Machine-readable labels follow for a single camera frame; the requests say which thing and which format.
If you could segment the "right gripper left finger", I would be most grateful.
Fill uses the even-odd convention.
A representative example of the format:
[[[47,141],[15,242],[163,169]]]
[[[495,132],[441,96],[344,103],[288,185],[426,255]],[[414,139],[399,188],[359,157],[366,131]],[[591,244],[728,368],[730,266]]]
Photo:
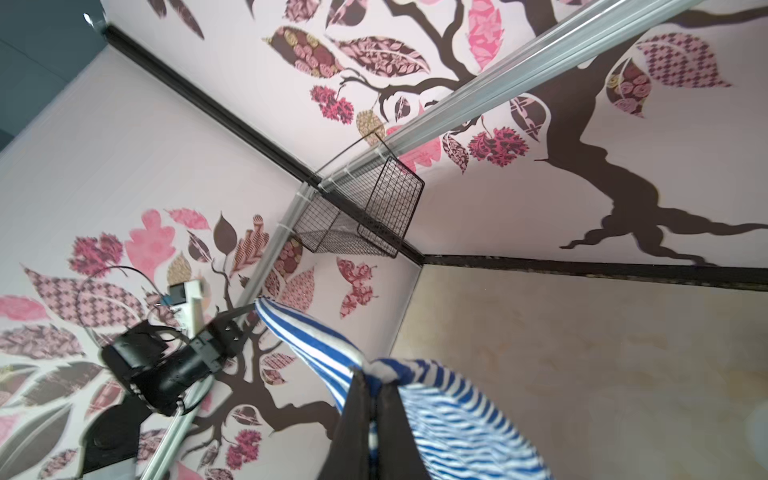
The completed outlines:
[[[373,401],[362,371],[355,371],[319,480],[368,480]]]

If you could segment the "blue white striped tank top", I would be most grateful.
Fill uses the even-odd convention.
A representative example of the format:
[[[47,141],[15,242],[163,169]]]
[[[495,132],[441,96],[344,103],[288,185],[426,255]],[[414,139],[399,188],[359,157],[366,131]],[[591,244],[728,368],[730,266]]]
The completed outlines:
[[[343,335],[295,309],[260,298],[259,318],[326,384],[342,415],[355,371],[365,375],[373,413],[370,478],[377,478],[376,398],[396,384],[431,479],[549,479],[537,449],[469,380],[432,360],[369,361]]]

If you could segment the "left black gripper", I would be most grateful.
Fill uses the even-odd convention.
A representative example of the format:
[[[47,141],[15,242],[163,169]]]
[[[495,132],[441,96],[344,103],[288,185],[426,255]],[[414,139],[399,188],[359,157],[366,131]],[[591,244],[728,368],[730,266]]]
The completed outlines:
[[[253,303],[228,310],[192,339],[147,321],[116,337],[100,356],[126,391],[122,405],[134,417],[188,413],[187,390],[220,372],[227,360],[242,352],[254,328],[245,321],[254,311]]]

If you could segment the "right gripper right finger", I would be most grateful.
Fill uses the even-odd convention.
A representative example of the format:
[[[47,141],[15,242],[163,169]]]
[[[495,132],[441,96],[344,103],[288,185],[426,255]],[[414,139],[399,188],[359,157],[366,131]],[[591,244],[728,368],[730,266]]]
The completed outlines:
[[[379,390],[376,424],[377,478],[430,480],[396,384],[385,384]]]

